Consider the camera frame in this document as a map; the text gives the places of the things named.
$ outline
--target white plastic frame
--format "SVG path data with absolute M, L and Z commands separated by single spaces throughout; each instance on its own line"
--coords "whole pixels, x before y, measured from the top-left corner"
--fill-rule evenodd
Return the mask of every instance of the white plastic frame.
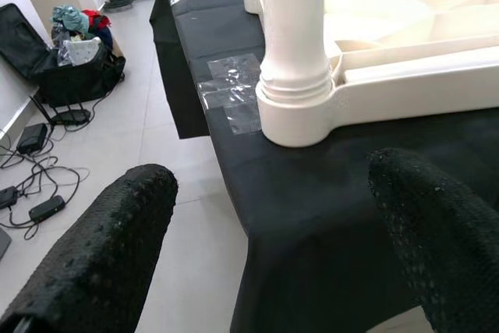
M 287 147 L 339 126 L 499 105 L 499 0 L 245 0 L 266 55 L 264 134 Z

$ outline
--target black tablecloth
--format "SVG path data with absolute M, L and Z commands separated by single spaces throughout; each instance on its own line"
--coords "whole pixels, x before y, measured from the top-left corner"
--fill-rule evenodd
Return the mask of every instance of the black tablecloth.
M 157 0 L 151 22 L 172 110 L 187 108 L 176 120 L 188 124 L 179 132 L 205 134 L 193 117 L 202 110 L 192 78 L 210 80 L 207 62 L 215 59 L 245 53 L 262 59 L 259 20 L 242 0 L 182 0 L 172 7 Z M 498 109 L 348 126 L 296 150 L 261 132 L 233 135 L 223 108 L 207 111 L 206 119 L 249 239 L 234 332 L 356 333 L 413 306 L 367 185 L 375 150 L 421 152 L 489 204 L 497 202 Z

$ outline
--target open suitcase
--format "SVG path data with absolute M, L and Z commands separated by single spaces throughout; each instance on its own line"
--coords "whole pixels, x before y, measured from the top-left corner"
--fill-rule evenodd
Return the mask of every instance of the open suitcase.
M 125 58 L 116 58 L 103 45 L 81 66 L 58 66 L 50 49 L 15 4 L 0 8 L 0 55 L 22 76 L 40 87 L 51 107 L 81 104 L 103 97 L 120 81 Z

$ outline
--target power adapter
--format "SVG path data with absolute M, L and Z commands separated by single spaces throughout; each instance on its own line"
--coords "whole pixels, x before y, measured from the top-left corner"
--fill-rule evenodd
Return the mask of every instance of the power adapter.
M 37 124 L 24 128 L 23 134 L 17 143 L 16 150 L 20 154 L 30 154 L 44 147 L 48 128 L 45 124 Z
M 65 207 L 65 201 L 60 195 L 56 195 L 42 204 L 30 209 L 30 219 L 37 224 L 47 220 L 54 214 L 57 214 Z
M 14 186 L 10 186 L 7 189 L 0 190 L 0 210 L 2 208 L 11 207 L 17 203 L 17 197 L 19 192 Z

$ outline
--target tiled floor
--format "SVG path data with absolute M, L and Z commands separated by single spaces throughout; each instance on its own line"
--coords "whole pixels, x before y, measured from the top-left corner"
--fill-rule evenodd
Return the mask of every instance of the tiled floor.
M 179 195 L 137 333 L 228 331 L 247 240 L 211 140 L 177 136 L 148 23 L 153 4 L 140 0 L 133 9 L 111 15 L 113 34 L 128 59 L 126 80 L 97 106 L 94 122 L 68 133 L 52 152 L 60 165 L 89 168 L 90 177 L 64 211 L 41 225 L 34 239 L 26 242 L 23 231 L 9 232 L 13 241 L 0 260 L 0 313 L 57 238 L 109 183 L 130 167 L 158 163 L 175 173 Z M 37 115 L 31 122 L 41 121 Z M 61 134 L 56 130 L 55 138 Z M 1 171 L 0 186 L 17 184 L 29 169 L 26 164 Z M 71 189 L 63 187 L 61 194 L 67 197 Z M 51 186 L 46 186 L 42 197 L 20 200 L 15 219 L 27 220 L 27 211 L 50 193 Z M 0 211 L 0 221 L 5 219 Z

